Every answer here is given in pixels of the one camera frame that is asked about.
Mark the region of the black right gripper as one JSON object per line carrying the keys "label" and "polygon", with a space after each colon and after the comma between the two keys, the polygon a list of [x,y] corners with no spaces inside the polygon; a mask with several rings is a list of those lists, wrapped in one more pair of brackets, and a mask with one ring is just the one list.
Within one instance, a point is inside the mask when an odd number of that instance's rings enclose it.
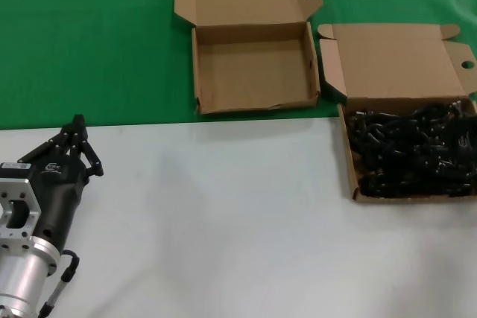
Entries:
{"label": "black right gripper", "polygon": [[443,142],[455,166],[470,174],[476,172],[476,115],[451,119],[443,130]]}

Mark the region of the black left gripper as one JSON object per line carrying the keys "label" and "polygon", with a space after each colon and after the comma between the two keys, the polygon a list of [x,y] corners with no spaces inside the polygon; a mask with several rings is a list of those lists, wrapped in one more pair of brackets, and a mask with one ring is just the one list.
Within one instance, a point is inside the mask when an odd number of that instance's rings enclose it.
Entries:
{"label": "black left gripper", "polygon": [[[80,159],[82,154],[89,163],[88,168]],[[56,248],[63,248],[89,177],[104,175],[101,160],[88,142],[84,116],[74,115],[72,121],[63,125],[57,135],[17,162],[34,163],[40,173],[37,200],[41,215],[34,236]]]}

